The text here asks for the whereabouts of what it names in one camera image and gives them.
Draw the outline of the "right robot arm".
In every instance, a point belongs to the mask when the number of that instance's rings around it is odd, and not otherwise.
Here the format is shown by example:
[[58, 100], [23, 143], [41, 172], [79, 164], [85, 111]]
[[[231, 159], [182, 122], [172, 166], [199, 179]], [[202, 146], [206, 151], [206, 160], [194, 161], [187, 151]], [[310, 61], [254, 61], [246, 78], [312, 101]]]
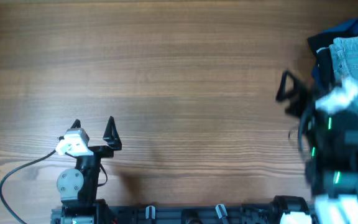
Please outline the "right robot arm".
[[296, 145], [319, 223], [358, 223], [358, 113], [349, 108], [357, 96], [351, 77], [323, 90], [282, 74], [276, 101], [289, 101], [286, 114], [299, 119]]

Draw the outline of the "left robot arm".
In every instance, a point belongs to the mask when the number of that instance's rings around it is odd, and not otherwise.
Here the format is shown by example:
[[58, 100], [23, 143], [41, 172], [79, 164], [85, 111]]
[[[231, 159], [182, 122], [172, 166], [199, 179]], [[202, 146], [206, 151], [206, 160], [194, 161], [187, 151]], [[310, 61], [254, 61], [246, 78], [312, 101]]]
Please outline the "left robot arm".
[[103, 135], [105, 145], [89, 146], [90, 138], [81, 127], [80, 120], [76, 120], [59, 140], [55, 150], [61, 156], [76, 159], [76, 164], [58, 176], [57, 190], [62, 208], [52, 212], [50, 222], [117, 223], [106, 201], [96, 198], [98, 188], [104, 185], [99, 183], [99, 173], [106, 171], [101, 165], [101, 159], [112, 158], [115, 151], [122, 149], [114, 118], [111, 116], [108, 119]]

